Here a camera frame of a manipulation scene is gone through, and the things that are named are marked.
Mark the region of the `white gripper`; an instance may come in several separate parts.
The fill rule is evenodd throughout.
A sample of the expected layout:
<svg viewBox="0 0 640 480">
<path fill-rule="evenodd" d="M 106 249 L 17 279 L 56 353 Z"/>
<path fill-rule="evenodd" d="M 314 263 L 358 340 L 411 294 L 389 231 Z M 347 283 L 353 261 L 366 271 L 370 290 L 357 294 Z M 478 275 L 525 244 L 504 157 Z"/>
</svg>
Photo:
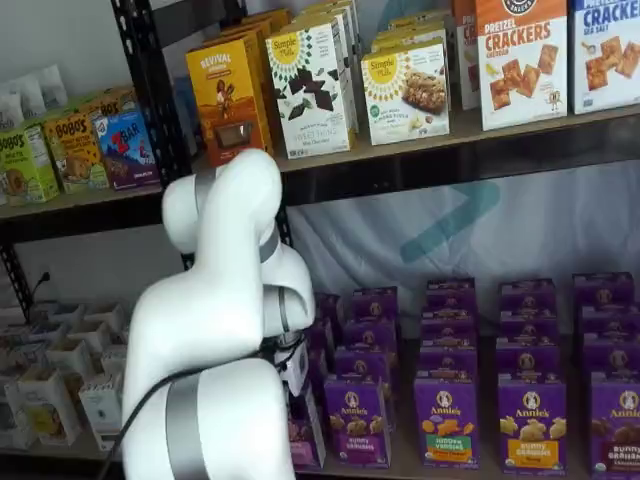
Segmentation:
<svg viewBox="0 0 640 480">
<path fill-rule="evenodd" d="M 290 394 L 299 396 L 309 367 L 306 343 L 295 342 L 288 345 L 278 343 L 274 352 L 274 366 Z"/>
</svg>

